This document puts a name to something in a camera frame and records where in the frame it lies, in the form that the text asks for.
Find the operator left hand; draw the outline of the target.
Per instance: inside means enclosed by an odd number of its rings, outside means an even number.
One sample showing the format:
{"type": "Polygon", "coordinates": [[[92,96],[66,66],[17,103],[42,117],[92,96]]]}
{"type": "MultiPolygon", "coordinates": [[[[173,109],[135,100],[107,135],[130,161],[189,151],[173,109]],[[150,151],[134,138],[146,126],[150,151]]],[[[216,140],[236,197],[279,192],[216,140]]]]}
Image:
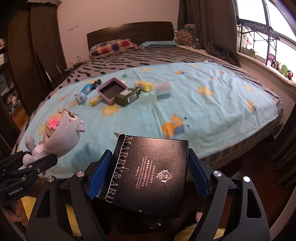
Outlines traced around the operator left hand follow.
{"type": "Polygon", "coordinates": [[[23,226],[28,225],[28,218],[21,200],[16,201],[14,211],[1,208],[5,217],[10,222],[20,222],[23,226]]]}

